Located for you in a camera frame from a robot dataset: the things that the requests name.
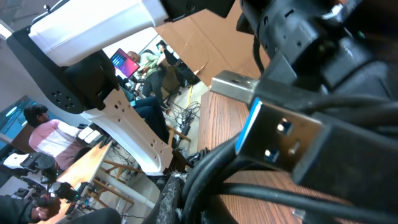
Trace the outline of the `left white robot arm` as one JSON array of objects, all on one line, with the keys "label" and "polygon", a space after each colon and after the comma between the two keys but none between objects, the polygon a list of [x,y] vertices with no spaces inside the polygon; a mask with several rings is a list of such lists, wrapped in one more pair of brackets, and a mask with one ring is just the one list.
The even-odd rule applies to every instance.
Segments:
[{"label": "left white robot arm", "polygon": [[[397,2],[348,1],[330,19],[320,1],[243,1],[238,29],[272,62],[249,100],[236,155],[294,177],[397,174]],[[74,114],[105,109],[119,87],[103,48],[175,21],[182,1],[62,1],[6,42],[43,93]]]}]

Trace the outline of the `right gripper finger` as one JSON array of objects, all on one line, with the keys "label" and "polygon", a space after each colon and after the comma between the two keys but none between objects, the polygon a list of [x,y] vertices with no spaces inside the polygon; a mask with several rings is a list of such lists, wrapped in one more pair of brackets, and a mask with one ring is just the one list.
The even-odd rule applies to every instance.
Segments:
[{"label": "right gripper finger", "polygon": [[179,224],[182,222],[182,190],[186,174],[174,172],[160,193],[154,208],[142,224]]}]

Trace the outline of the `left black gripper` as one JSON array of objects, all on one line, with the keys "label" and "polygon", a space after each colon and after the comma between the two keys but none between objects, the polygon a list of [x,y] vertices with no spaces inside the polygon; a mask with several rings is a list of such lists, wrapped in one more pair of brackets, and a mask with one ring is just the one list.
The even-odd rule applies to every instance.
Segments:
[{"label": "left black gripper", "polygon": [[241,1],[238,30],[269,65],[261,81],[323,94],[397,98],[396,1]]}]

